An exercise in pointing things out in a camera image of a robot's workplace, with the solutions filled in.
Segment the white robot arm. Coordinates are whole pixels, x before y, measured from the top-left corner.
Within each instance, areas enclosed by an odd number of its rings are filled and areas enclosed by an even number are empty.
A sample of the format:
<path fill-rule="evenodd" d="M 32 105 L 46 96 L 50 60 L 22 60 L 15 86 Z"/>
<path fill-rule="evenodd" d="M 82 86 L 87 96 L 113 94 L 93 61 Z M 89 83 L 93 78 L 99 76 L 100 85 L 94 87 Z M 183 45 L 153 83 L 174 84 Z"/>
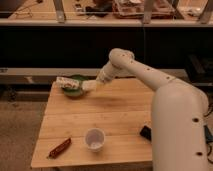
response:
<path fill-rule="evenodd" d="M 153 171 L 209 171 L 204 133 L 207 95 L 195 86 L 114 48 L 97 80 L 111 82 L 126 70 L 154 91 L 151 102 Z"/>

